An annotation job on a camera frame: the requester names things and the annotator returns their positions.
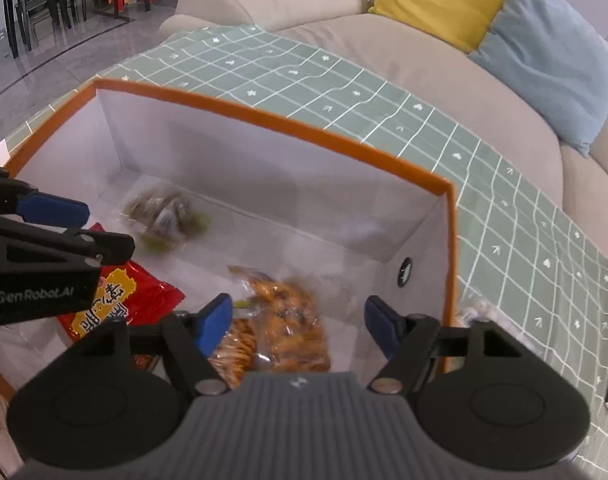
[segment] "green tablecloth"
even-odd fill
[[[608,260],[475,134],[330,52],[256,26],[178,33],[99,76],[181,88],[314,124],[423,166],[458,190],[460,300],[481,294],[576,386],[591,429],[575,459],[608,478]],[[9,150],[62,100],[7,137]]]

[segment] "sofa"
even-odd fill
[[[368,13],[373,0],[179,0],[160,27],[174,32],[254,23],[339,54],[438,107],[511,161],[608,257],[608,118],[584,158],[466,55],[433,36]]]

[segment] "snack bag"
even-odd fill
[[[276,372],[330,370],[326,334],[312,295],[253,269],[229,269],[244,279],[253,295],[249,304],[255,305],[260,368],[268,364]]]
[[[103,231],[100,224],[91,227]],[[154,324],[169,314],[184,294],[169,283],[161,282],[142,266],[128,261],[124,266],[103,267],[93,306],[76,314],[58,316],[73,341],[91,332],[107,317],[126,318],[127,324]],[[139,368],[147,369],[153,358],[136,356]]]
[[[140,239],[152,250],[166,251],[184,243],[208,227],[208,219],[191,206],[190,197],[172,187],[156,187],[127,203],[124,214],[131,219]]]
[[[257,341],[247,319],[234,319],[210,356],[210,364],[231,388],[237,388],[244,374],[253,367]]]

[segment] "blue gripper pad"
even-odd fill
[[[20,200],[16,212],[31,224],[78,229],[84,227],[91,215],[84,202],[40,192]]]
[[[210,357],[233,321],[233,300],[228,294],[220,294],[204,309],[208,312],[198,320],[195,345],[204,357]]]
[[[380,298],[371,296],[364,304],[364,323],[386,359],[390,359],[399,348],[398,325],[403,320]]]

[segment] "floor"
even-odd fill
[[[0,33],[0,140],[25,120],[71,91],[95,73],[159,44],[161,23],[174,13],[169,7],[143,4],[125,7],[116,19],[112,9],[98,13],[88,1],[87,20],[72,20],[72,28],[53,27],[47,12],[36,17],[27,52],[17,31],[20,56],[13,59]]]

